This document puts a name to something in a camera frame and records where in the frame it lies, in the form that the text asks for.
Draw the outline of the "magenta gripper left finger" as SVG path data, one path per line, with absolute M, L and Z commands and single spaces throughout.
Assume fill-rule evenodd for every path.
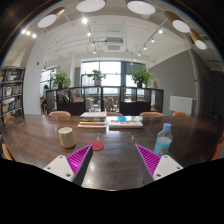
M 44 170 L 81 186 L 92 155 L 92 145 L 87 145 L 69 156 L 57 156 Z

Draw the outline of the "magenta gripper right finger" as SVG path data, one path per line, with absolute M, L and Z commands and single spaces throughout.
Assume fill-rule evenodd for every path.
M 182 169 L 182 166 L 169 155 L 159 156 L 140 145 L 136 145 L 136 149 L 144 185 Z

